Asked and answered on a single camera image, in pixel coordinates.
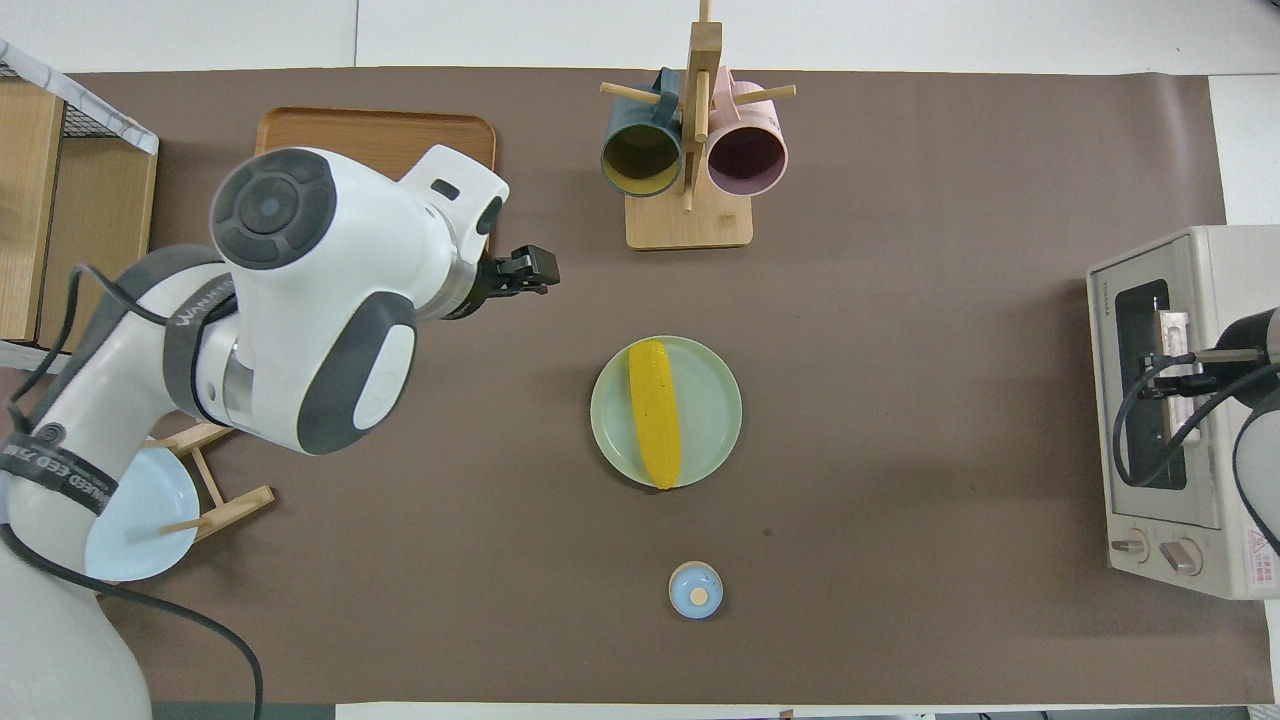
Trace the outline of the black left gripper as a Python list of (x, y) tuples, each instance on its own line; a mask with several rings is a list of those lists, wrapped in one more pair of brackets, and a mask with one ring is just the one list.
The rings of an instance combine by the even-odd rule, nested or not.
[(466, 318), (489, 299), (513, 297), (520, 292), (545, 295), (558, 283), (561, 270), (557, 256), (545, 249), (525, 245), (508, 258), (494, 258), (481, 251), (476, 277), (463, 301), (442, 319)]

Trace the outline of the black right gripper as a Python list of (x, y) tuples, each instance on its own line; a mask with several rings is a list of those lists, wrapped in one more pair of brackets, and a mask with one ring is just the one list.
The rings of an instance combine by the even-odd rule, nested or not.
[(1143, 357), (1143, 398), (1221, 395), (1245, 406), (1260, 406), (1280, 392), (1280, 307), (1233, 322), (1216, 345), (1194, 351), (1199, 366), (1189, 375), (1160, 377), (1169, 355)]

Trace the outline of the toaster oven glass door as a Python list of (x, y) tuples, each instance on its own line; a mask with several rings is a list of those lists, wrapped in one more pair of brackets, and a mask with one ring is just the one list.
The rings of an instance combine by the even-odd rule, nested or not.
[(1158, 451), (1189, 420), (1198, 400), (1138, 398), (1114, 441), (1125, 393), (1143, 374), (1143, 357), (1211, 346), (1219, 333), (1196, 316), (1210, 279), (1204, 227), (1193, 227), (1092, 266), (1085, 277), (1094, 387), (1108, 511), (1217, 530), (1211, 423), (1203, 420), (1149, 483)]

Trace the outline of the yellow corn cob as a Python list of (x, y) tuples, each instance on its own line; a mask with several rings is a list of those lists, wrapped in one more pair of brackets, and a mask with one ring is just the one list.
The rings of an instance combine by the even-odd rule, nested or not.
[(684, 456), (675, 375), (663, 342), (644, 340), (630, 347), (627, 372), (643, 465), (655, 488), (672, 489)]

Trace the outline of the pale green plate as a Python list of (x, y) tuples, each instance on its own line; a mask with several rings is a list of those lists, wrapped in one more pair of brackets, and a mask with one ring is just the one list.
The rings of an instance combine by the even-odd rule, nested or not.
[(675, 375), (682, 439), (682, 471), (675, 488), (714, 473), (733, 451), (742, 427), (742, 397), (724, 360), (705, 345), (672, 334), (650, 336), (620, 350), (591, 389), (589, 421), (602, 456), (625, 478), (658, 489), (643, 465), (628, 392), (627, 351), (644, 340), (666, 346)]

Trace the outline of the beige toaster oven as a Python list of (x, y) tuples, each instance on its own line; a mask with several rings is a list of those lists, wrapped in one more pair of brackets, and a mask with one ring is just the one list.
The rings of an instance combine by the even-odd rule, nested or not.
[[(1219, 333), (1213, 346), (1233, 322), (1280, 306), (1280, 225), (1196, 227), (1206, 228), (1210, 260), (1210, 279), (1202, 284), (1204, 297), (1196, 316), (1204, 331)], [(1123, 398), (1114, 423), (1115, 442), (1134, 402), (1143, 398), (1138, 384), (1144, 379), (1142, 374)], [(1103, 470), (1107, 539), (1137, 528), (1151, 543), (1149, 560), (1143, 564), (1108, 551), (1112, 568), (1226, 600), (1280, 600), (1280, 555), (1247, 512), (1233, 475), (1233, 446), (1249, 414), (1247, 406), (1229, 400), (1204, 419), (1211, 423), (1212, 469), (1222, 512), (1217, 530), (1110, 512)], [(1204, 568), (1197, 577), (1175, 574), (1158, 550), (1161, 542), (1181, 537), (1190, 537), (1203, 551)]]

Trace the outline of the dark blue mug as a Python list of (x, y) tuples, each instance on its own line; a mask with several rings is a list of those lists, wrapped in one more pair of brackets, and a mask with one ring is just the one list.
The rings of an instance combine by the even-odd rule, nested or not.
[(684, 163), (684, 111), (677, 70), (662, 68), (654, 82), (636, 91), (654, 94), (655, 102), (617, 96), (613, 100), (600, 151), (605, 179), (621, 193), (652, 197), (666, 192)]

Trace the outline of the wooden mug rack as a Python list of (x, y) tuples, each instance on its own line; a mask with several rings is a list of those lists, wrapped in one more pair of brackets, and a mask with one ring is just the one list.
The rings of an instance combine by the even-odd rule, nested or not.
[[(698, 18), (690, 29), (686, 67), (684, 70), (677, 70), (681, 82), (680, 109), (684, 111), (681, 173), (673, 186), (657, 196), (632, 197), (622, 193), (625, 238), (632, 250), (736, 249), (750, 245), (754, 237), (751, 209), (753, 199), (756, 196), (739, 197), (726, 193), (714, 187), (708, 177), (708, 119), (716, 74), (718, 68), (724, 65), (723, 26), (712, 17), (712, 0), (698, 1)], [(657, 101), (654, 94), (636, 91), (636, 87), (603, 83), (600, 91), (612, 101), (617, 96)], [(736, 102), (772, 99), (776, 105), (777, 101), (792, 97), (795, 94), (796, 88), (792, 85), (762, 87), (760, 91), (739, 95)]]

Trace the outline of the brown wooden tray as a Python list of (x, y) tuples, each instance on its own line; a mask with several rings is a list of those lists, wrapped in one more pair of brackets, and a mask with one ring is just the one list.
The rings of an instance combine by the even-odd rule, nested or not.
[(433, 146), (445, 145), (497, 170), (497, 132), (476, 115), (351, 108), (275, 108), (259, 122), (253, 152), (316, 147), (401, 179)]

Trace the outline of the pink mug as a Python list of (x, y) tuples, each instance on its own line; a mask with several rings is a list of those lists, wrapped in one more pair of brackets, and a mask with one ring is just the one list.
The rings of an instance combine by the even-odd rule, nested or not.
[(714, 187), (739, 197), (767, 192), (788, 167), (774, 101), (736, 102), (739, 95), (760, 90), (758, 83), (736, 81), (726, 65), (717, 70), (708, 119), (707, 170)]

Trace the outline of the brown table mat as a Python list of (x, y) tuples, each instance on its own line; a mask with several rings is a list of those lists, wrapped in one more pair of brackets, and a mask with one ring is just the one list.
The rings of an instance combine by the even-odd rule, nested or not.
[[(283, 106), (481, 117), (495, 246), (544, 296), (431, 323), (397, 409), (346, 451), (243, 436), (221, 488), (276, 489), (143, 585), (242, 634), (269, 701), (742, 705), (1268, 702), (1258, 603), (1112, 570), (1088, 266), (1224, 220), (1206, 79), (756, 72), (787, 176), (749, 246), (635, 252), (598, 169), (603, 79), (645, 70), (82, 74), (161, 140), (152, 240), (204, 242)], [(695, 340), (742, 427), (648, 489), (593, 438), (596, 377)], [(719, 611), (680, 616), (682, 562)]]

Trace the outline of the wooden plate rack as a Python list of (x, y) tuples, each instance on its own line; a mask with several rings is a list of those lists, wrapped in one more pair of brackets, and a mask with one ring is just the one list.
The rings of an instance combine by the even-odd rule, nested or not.
[(157, 530), (159, 534), (169, 536), (193, 529), (196, 530), (195, 542), (200, 542), (201, 539), (248, 518), (251, 514), (265, 509), (269, 503), (275, 501), (275, 495), (268, 486), (261, 486), (233, 498), (225, 498), (223, 496), (218, 480), (215, 479), (211, 468), (209, 466), (209, 461), (205, 457), (204, 448), (233, 432), (236, 432), (236, 429), (232, 427), (221, 427), (215, 423), (205, 421), (180, 430), (174, 436), (161, 439), (147, 438), (143, 442), (143, 448), (164, 448), (178, 459), (191, 457), (195, 462), (198, 478), (204, 483), (204, 488), (207, 491), (207, 496), (212, 502), (212, 506), (196, 519), (161, 527)]

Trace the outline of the light blue plate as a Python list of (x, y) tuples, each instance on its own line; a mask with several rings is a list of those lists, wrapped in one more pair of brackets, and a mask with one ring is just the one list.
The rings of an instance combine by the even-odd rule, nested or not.
[(163, 533), (164, 527), (200, 516), (195, 483), (168, 448), (143, 447), (125, 469), (84, 546), (84, 573), (101, 582), (137, 582), (179, 562), (196, 529)]

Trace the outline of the white crumpled sheet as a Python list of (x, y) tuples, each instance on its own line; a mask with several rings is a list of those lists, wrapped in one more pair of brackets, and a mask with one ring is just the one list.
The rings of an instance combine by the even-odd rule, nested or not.
[[(0, 340), (0, 368), (35, 372), (47, 356), (49, 351), (45, 348)], [(46, 372), (60, 374), (69, 359), (69, 354), (59, 354), (50, 361)]]

